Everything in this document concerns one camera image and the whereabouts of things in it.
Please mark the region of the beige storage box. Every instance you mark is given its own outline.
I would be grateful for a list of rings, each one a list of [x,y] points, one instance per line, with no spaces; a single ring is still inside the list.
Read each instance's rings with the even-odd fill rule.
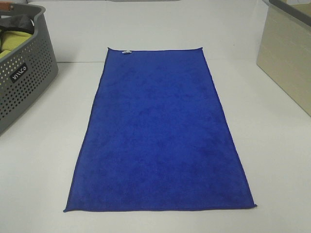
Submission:
[[[311,2],[271,0],[257,65],[311,113]]]

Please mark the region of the black cloth in basket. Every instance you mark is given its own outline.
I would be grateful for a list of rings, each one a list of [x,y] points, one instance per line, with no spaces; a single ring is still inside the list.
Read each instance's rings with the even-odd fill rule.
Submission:
[[[34,22],[29,15],[21,14],[0,19],[0,35],[5,32],[23,32],[34,34]]]

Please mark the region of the grey perforated plastic basket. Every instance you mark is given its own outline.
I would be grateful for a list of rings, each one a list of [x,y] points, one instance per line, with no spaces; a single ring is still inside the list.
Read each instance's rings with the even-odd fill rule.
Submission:
[[[34,34],[0,60],[0,131],[5,132],[46,90],[58,73],[45,8],[1,2],[1,16],[26,14]]]

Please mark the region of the yellow-green towel in basket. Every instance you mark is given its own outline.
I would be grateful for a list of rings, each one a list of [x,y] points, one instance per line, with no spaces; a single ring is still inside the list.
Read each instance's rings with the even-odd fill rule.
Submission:
[[[0,57],[3,58],[19,45],[27,41],[32,34],[19,31],[5,31],[0,34]]]

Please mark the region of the blue microfiber towel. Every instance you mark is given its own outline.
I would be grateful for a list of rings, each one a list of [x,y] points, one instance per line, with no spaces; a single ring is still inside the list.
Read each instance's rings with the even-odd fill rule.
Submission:
[[[255,206],[202,48],[109,49],[65,212]]]

